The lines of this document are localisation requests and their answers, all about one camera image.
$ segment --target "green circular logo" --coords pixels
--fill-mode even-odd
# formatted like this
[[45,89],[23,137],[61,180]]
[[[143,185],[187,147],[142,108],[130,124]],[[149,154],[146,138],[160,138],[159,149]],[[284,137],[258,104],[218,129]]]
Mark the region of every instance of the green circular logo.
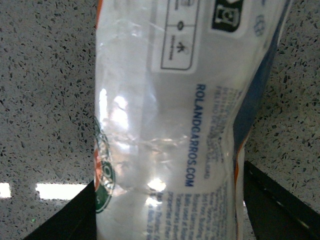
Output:
[[94,168],[95,212],[99,214],[111,200],[116,175],[111,165],[108,139],[102,133],[97,119],[95,119]]

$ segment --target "white light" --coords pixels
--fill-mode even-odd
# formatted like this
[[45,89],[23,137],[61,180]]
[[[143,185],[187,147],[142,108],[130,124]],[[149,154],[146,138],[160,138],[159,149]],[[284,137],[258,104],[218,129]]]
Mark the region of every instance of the white light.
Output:
[[124,110],[126,106],[128,105],[127,101],[122,96],[116,96],[114,99],[114,102],[116,102],[120,109]]
[[0,183],[0,199],[9,199],[11,198],[11,191],[9,183]]
[[153,207],[157,207],[162,202],[153,199],[152,197],[148,197],[145,201],[147,205],[152,205]]
[[115,109],[111,115],[111,120],[115,122],[118,125],[118,127],[124,130],[128,129],[128,115],[125,111],[119,108]]
[[167,185],[163,181],[161,181],[159,178],[155,178],[148,183],[148,186],[149,188],[156,190],[157,192],[161,192],[165,190]]
[[108,106],[107,90],[103,88],[99,94],[100,122],[103,122],[104,119],[108,118],[107,106]]
[[84,184],[37,183],[35,190],[39,192],[41,199],[71,200],[86,186]]

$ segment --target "orange stripe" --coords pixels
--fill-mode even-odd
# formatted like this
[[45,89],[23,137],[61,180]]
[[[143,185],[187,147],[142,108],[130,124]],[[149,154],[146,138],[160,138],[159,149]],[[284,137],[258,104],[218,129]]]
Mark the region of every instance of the orange stripe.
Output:
[[238,174],[239,174],[239,165],[238,165],[238,157],[239,157],[239,153],[240,153],[240,150],[242,149],[242,147],[244,146],[245,144],[245,141],[247,140],[249,134],[251,132],[251,129],[249,130],[248,134],[245,136],[245,138],[243,139],[238,151],[236,152],[236,156],[235,156],[235,170],[234,170],[234,187],[236,187],[237,185],[237,178],[238,178]]
[[99,17],[100,17],[100,12],[101,12],[101,8],[102,8],[102,3],[104,2],[104,0],[98,0],[98,7],[96,10],[96,23],[95,23],[95,28],[98,28],[98,22],[99,22]]
[[[245,136],[245,138],[243,139],[243,141],[242,141],[242,143],[241,143],[238,151],[236,152],[236,156],[235,156],[236,162],[235,162],[235,170],[234,170],[234,189],[237,188],[237,179],[238,179],[238,174],[239,174],[239,164],[238,164],[239,153],[240,153],[240,150],[242,149],[242,147],[244,146],[245,141],[247,140],[250,132],[251,132],[251,129],[249,130],[248,134],[247,134],[247,135]],[[236,223],[236,228],[237,228],[236,239],[238,240],[238,239],[240,239],[240,236],[239,236],[239,223],[238,223],[238,221],[237,221],[237,223]]]

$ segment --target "speckled countertop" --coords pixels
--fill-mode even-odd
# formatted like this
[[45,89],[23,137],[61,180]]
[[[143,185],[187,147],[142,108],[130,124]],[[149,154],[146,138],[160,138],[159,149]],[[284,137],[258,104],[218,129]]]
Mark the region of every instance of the speckled countertop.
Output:
[[[93,179],[96,1],[0,1],[0,240],[68,200],[40,184]],[[296,0],[246,159],[320,212],[320,2]],[[253,240],[245,222],[244,239]]]

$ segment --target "black icon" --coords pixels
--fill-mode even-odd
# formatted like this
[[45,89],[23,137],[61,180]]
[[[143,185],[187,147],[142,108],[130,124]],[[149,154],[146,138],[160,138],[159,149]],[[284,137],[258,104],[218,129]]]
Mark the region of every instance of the black icon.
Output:
[[258,15],[255,18],[254,32],[257,37],[262,36],[265,32],[266,21],[264,15]]
[[195,0],[181,0],[181,6],[192,6],[195,3]]
[[176,25],[176,27],[178,28],[179,31],[184,29],[184,26],[185,26],[185,24],[183,21],[178,22],[178,24]]
[[185,54],[188,54],[189,53],[189,49],[183,45],[183,43],[180,41],[178,43],[178,46],[176,46],[176,48],[178,49],[178,53],[181,53],[181,52],[184,52]]
[[212,18],[212,29],[234,32],[238,29],[244,0],[229,3],[227,0],[216,0]]

